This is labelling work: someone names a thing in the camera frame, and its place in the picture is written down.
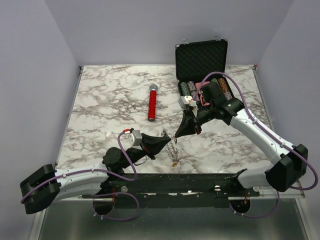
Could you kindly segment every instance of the metal spring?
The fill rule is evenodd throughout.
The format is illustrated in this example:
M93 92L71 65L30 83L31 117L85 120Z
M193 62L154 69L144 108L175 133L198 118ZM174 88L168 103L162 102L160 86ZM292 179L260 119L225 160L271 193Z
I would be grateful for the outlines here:
M177 163L179 162L179 156L178 156L179 150L174 146L174 144L172 143L172 140L174 140L175 144L177 144L177 140L175 139L174 136L169 134L165 129L162 130L161 135L171 138L171 141L164 148L165 148L166 152L168 153L169 158L174 163L172 166L175 167L177 165Z

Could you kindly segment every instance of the gray wall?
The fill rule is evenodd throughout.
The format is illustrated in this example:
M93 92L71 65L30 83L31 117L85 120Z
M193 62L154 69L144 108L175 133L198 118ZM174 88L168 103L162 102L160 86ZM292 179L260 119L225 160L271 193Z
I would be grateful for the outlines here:
M259 63L257 73L276 131L309 149L320 173L320 1L296 0ZM310 170L302 178L314 181ZM311 217L320 236L319 186L306 191Z
M293 0L45 0L81 65L173 64L175 45L229 40L227 64L257 64Z
M0 7L0 239L26 240L20 182L57 158L79 68L43 0Z

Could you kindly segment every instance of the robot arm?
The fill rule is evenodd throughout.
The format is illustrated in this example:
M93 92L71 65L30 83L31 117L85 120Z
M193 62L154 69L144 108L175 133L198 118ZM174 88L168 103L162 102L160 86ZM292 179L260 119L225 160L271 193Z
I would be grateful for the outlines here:
M273 137L281 140L286 146L291 146L293 150L307 159L308 150L302 144L293 146L292 143L275 134L255 116L253 116L254 120L251 120L243 103L237 98L227 101L216 83L205 85L201 91L205 101L210 105L198 109L190 96L181 97L179 104L184 108L183 118L174 136L179 138L196 133L200 134L201 125L212 119L219 119L247 136L273 164L273 167L254 170L243 169L232 176L224 177L223 179L227 181L225 185L228 186L225 189L226 195L223 195L225 198L228 197L228 193L240 194L241 196L244 190L249 191L252 187L260 186L271 186L277 191L285 192L306 173L307 165L257 127L257 123L267 129ZM130 131L128 139L132 146L125 153L133 163L145 156L155 159L155 155L171 140L167 136L148 136L134 129L126 129L125 131ZM122 177L123 169L129 166L126 156L117 147L108 149L103 161L91 167L54 170L52 165L45 165L21 182L20 188L23 196L21 203L24 204L27 214L33 214L47 208L52 202L64 198L79 195L100 195L104 191L112 193L109 189L112 188L110 183L116 182L115 180L118 178L133 181L133 179Z
M128 139L132 147L125 153L133 163L145 156L155 159L171 140L167 136L149 136L134 129L130 129ZM51 164L44 165L20 183L21 203L27 214L34 214L61 199L98 194L104 183L118 178L134 181L134 178L122 177L123 169L128 166L126 156L117 147L109 148L102 162L89 167L54 170Z
M210 103L210 106L201 107L197 110L197 114L194 114L195 110L189 104L193 102L191 97L182 96L180 98L179 103L184 111L182 122L175 134L176 138L195 133L200 134L202 131L201 125L212 119L223 120L227 125L239 130L257 145L273 164L271 167L242 170L237 180L245 189L271 186L277 191L285 192L306 173L307 165L283 147L284 145L290 146L291 149L307 159L308 150L305 146L302 144L294 146L291 142L282 139L250 112L254 119L251 120L243 103L237 98L227 101L218 84L209 83L203 86L201 91L205 101ZM262 131L257 123L262 125L282 144L278 144Z

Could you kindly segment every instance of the wire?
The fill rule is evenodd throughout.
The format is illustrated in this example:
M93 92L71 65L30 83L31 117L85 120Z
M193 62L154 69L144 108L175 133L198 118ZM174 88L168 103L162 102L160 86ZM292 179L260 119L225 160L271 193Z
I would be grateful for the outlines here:
M148 160L148 158L147 158L147 156L145 156L144 162L139 163L139 164L136 164L136 163L133 163L133 164L137 167L137 166L140 166L140 165L142 165L142 164L145 164L147 160Z
M277 199L276 199L276 205L274 207L274 209L264 215L258 215L258 216L255 216L255 215L247 215L247 214L243 214L243 213L240 213L240 212L237 212L236 210L234 210L234 208L232 207L231 203L229 203L229 206L232 210L232 212L234 214L237 214L241 217L245 217L245 218L250 218L250 219L261 219L261 218L265 218L265 217L268 217L270 216L271 214L273 214L278 208L279 208L279 205L280 205L280 195L279 195L279 192L276 191L276 195L277 195Z
M201 89L202 85L204 84L204 82L212 75L214 74L220 74L220 75L223 75L225 77L227 77L233 84L234 86L236 87L236 89L238 90L239 94L240 94L240 97L242 99L242 102L243 102L243 105L244 105L244 109L246 111L246 113L248 114L249 118L252 120L252 121L255 121L254 117L251 115L249 109L248 109L248 106L247 106L247 102L245 100L245 97L243 95L243 93L241 92L239 86L237 85L237 83L235 82L235 80L232 79L232 77L230 77L229 75L225 74L224 72L219 72L219 71L214 71L214 72L211 72L209 73L201 82L200 84L200 87L197 89L196 91L196 95L195 97L193 98L193 100L195 101L196 100L196 96L199 94L199 90ZM308 186L308 187L296 187L296 186L291 186L292 189L296 189L296 190L300 190L300 191L307 191L307 190L311 190L311 189L314 189L318 182L319 182L319 177L318 177L318 174L317 174L317 171L316 169L303 157L301 156L298 152L296 152L295 150L291 149L290 147L286 146L285 144L283 144L280 140L278 140L275 136L272 135L272 133L270 133L266 128L264 128L259 122L255 122L255 124L264 132L266 133L271 139L273 139L275 142L277 142L279 145L282 145L286 150L290 151L291 153L293 153L294 155L296 155L302 162L304 162L310 169L311 171L313 172L314 174L314 183L311 185L311 186Z
M247 200L248 200L248 193L246 192L244 195L244 204L247 204Z
M94 217L95 217L95 216L98 216L98 217L101 218L101 220L102 220L102 219L109 219L109 220L113 220L113 221L125 222L125 221L133 220L133 219L135 219L135 218L137 218L137 217L139 216L139 212L140 212L139 201L138 201L138 199L137 199L134 195L132 195L132 194L130 194L130 193L128 193L128 192L113 192L113 193L108 193L108 194L93 195L93 197L94 197L94 198L99 198L99 197L107 197L107 196L111 196L111 195L128 195L128 196L130 196L131 198L133 198L133 200L134 200L135 203L136 203L136 211L135 211L134 215L131 216L131 217L127 217L127 218L115 218L115 217L109 217L109 216L106 216L106 215L99 215L99 214L96 212L95 205L92 204L92 210L93 210L93 212L94 212L94 215L93 215Z
M116 196L113 194L112 195L112 206L114 206L115 203L116 203Z
M121 132L119 135L118 135L118 144L119 144L119 147L123 153L123 155L125 156L125 158L128 160L130 166L132 167L133 169L133 172L134 172L134 178L127 178L127 177L124 177L124 176L121 176L117 173L114 173L112 171L108 171L108 170L104 170L104 169L85 169L85 170L79 170L79 171L74 171L74 172L69 172L69 173L66 173L65 175L64 174L61 174L61 175L58 175L58 176L54 176L42 183L40 183L38 186L36 186L34 189L32 189L31 191L29 191L26 195L23 196L23 198L21 199L20 203L21 204L24 204L24 202L26 201L26 199L28 197L31 196L31 194L33 194L35 191L37 191L38 189L42 188L44 185L46 184L49 184L50 182L54 181L54 180L57 180L57 179L61 179L63 178L64 176L66 177L69 177L69 176L73 176L73 175L77 175L77 174L82 174L82 173L88 173L88 172L102 172L102 173L107 173L107 174L110 174L110 175L114 175L120 179L123 179L123 180L126 180L126 181L130 181L130 182L133 182L135 180L137 180L138 178L138 175L137 175L137 171L136 171L136 168L134 166L134 164L132 163L132 161L130 160L130 157L128 156L128 154L126 153L125 149L123 148L122 144L121 144L121 141L120 141L120 137L122 135L125 134L125 131L124 130L123 132ZM117 194L123 194L123 195L128 195L130 197L132 197L135 202L136 202L136 205L137 205L137 210L136 210L136 213L134 214L134 216L132 217L129 217L129 218L124 218L124 219L118 219L118 218L112 218L112 217L106 217L106 216L102 216L104 219L110 219L110 220L115 220L115 221L128 221L128 220L132 220L134 218L136 218L138 216L138 213L139 213L139 202L138 200L136 199L135 196L133 196L132 194L130 193L127 193L127 192L113 192L113 193L108 193L108 194L102 194L102 195L93 195L93 197L97 198L97 197L106 197L106 196L112 196L112 195L117 195Z

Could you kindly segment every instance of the open case lid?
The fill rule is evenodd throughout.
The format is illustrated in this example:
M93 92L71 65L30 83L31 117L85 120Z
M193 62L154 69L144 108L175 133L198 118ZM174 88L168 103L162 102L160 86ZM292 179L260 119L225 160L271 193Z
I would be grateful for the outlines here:
M211 72L224 72L228 41L217 39L175 46L175 71L180 82L201 80Z

